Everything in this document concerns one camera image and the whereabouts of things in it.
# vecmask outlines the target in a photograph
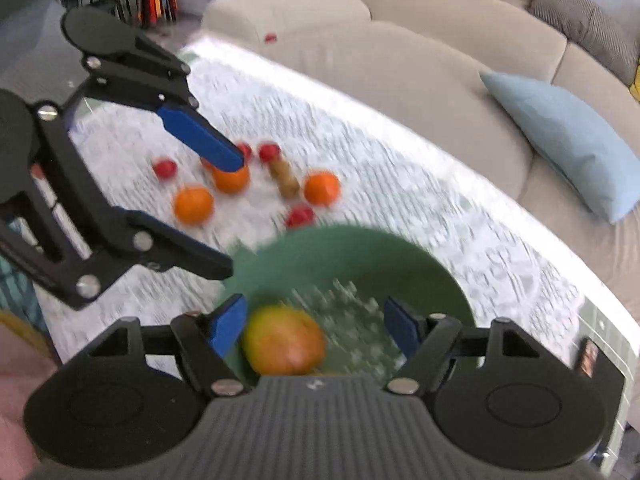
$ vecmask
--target gray cushion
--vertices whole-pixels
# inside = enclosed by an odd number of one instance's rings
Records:
[[[580,45],[626,86],[633,83],[640,44],[591,0],[532,0],[529,12]]]

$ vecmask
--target cherry tomato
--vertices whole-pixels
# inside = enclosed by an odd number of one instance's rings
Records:
[[[296,227],[313,225],[315,223],[316,214],[314,210],[304,204],[291,208],[285,220],[287,229],[295,229]]]
[[[252,158],[254,158],[254,150],[252,150],[251,146],[249,146],[246,142],[240,142],[239,144],[236,144],[236,146],[238,147],[238,150],[240,150],[244,155],[245,162],[249,162]]]
[[[269,164],[280,156],[280,147],[275,142],[264,142],[258,146],[258,156],[263,164]]]
[[[173,178],[178,172],[178,165],[170,158],[159,158],[153,163],[152,168],[160,180]]]

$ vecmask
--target floor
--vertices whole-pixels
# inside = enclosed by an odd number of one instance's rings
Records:
[[[640,434],[629,428],[622,439],[620,458],[610,480],[640,480]]]
[[[81,54],[60,31],[63,13],[64,9],[52,1],[36,47],[0,73],[0,88],[30,103],[49,99],[63,104],[84,81],[86,72],[80,65]],[[177,52],[199,28],[199,17],[180,15],[176,23],[159,25],[146,33],[167,50]]]

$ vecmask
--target table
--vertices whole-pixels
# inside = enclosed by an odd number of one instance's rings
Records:
[[[274,139],[300,174],[327,168],[340,176],[343,199],[321,212],[322,222],[375,226],[426,248],[456,278],[478,326],[511,317],[565,363],[577,342],[591,336],[628,379],[604,463],[610,471],[640,328],[575,254],[485,178],[340,92],[222,41],[200,40],[183,56],[192,65],[190,87],[200,112],[232,140]],[[206,181],[197,155],[153,114],[91,101],[84,106],[91,113],[70,134],[105,195],[174,224],[176,187]],[[180,161],[177,181],[158,184],[148,163],[158,155]],[[286,206],[264,169],[252,172],[252,186],[240,198],[216,197],[216,214],[205,226],[177,227],[231,254],[239,245],[253,250],[276,239]],[[164,323],[188,310],[208,311],[222,294],[222,284],[180,269],[160,275],[137,267],[82,312],[38,292],[63,361],[121,316]]]

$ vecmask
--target metal screw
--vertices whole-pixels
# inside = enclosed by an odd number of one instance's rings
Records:
[[[420,384],[418,381],[410,379],[409,377],[396,377],[386,384],[386,389],[393,394],[413,395],[420,389]]]
[[[92,274],[85,274],[76,283],[76,290],[86,300],[95,298],[100,294],[100,280]]]
[[[58,116],[58,111],[51,105],[41,106],[38,110],[38,117],[41,121],[49,121],[54,120]]]
[[[235,379],[218,379],[211,385],[212,391],[220,397],[235,397],[241,394],[244,386]]]
[[[138,231],[133,235],[133,246],[139,251],[148,251],[154,246],[154,239],[146,231]]]
[[[86,65],[89,68],[98,70],[102,66],[102,62],[100,62],[100,60],[97,57],[91,56],[86,59]]]

